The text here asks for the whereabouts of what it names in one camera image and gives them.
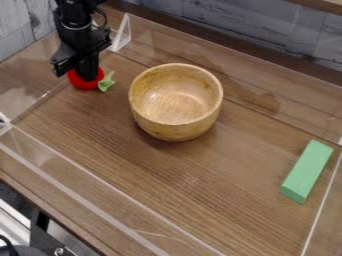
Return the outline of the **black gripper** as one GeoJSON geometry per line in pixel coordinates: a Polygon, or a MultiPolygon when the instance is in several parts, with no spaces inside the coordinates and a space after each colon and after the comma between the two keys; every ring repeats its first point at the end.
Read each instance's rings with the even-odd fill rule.
{"type": "Polygon", "coordinates": [[[112,44],[110,28],[64,31],[59,36],[60,46],[51,57],[55,75],[60,77],[75,69],[83,80],[93,81],[99,73],[99,54],[112,44]]]}

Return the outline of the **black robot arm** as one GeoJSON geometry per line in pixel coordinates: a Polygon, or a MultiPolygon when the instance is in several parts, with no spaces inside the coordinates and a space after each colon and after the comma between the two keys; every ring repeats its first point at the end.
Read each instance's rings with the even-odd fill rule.
{"type": "Polygon", "coordinates": [[[75,71],[92,82],[99,74],[99,55],[111,44],[107,14],[99,5],[105,0],[55,0],[53,22],[60,45],[51,57],[57,77],[75,71]]]}

